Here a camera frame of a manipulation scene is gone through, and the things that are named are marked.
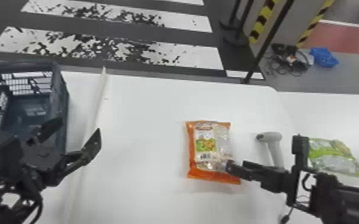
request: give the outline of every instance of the snack bag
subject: snack bag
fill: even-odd
[[[186,123],[189,137],[188,178],[241,184],[239,178],[225,172],[225,164],[233,160],[229,146],[230,123],[194,121]]]
[[[341,141],[311,138],[309,159],[313,168],[359,177],[359,162]]]

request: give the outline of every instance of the dark blue plastic basket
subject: dark blue plastic basket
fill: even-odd
[[[66,151],[69,93],[58,65],[49,61],[0,63],[0,130],[23,139],[55,117],[64,126],[46,146]]]

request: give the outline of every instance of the orange snack bag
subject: orange snack bag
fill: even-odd
[[[228,142],[229,122],[198,120],[186,122],[189,138],[188,178],[241,184],[239,178],[225,172],[233,159]]]

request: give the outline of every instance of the cable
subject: cable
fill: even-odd
[[[286,214],[285,216],[283,216],[280,220],[280,224],[286,224],[289,221],[289,217],[292,214],[294,206],[291,207],[291,209],[289,210],[288,214]]]
[[[284,59],[284,55],[267,52],[264,54],[264,58],[266,59],[266,65],[264,65],[264,71],[269,75],[287,75],[290,74],[294,77],[299,77],[303,75],[309,67],[308,57],[300,50],[295,52],[295,61],[290,64],[288,61]]]
[[[35,224],[41,217],[42,212],[43,212],[43,201],[40,202],[38,206],[38,211],[36,212],[36,216],[32,219],[32,221],[30,221],[29,224]]]
[[[309,198],[309,197],[306,196],[306,195],[300,195],[300,196],[298,196],[296,199],[301,198],[301,197]],[[302,203],[302,204],[306,204],[306,203],[307,203],[307,204],[308,204],[309,201],[298,201],[298,203]],[[289,219],[290,219],[290,217],[291,217],[291,214],[292,214],[292,211],[293,211],[294,208],[295,208],[295,206],[292,206],[291,209],[289,210],[288,214],[284,215],[284,216],[281,218],[280,224],[286,224],[286,223],[289,221]]]

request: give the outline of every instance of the red floor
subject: red floor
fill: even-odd
[[[333,52],[359,54],[359,28],[319,23],[303,48],[328,47]]]

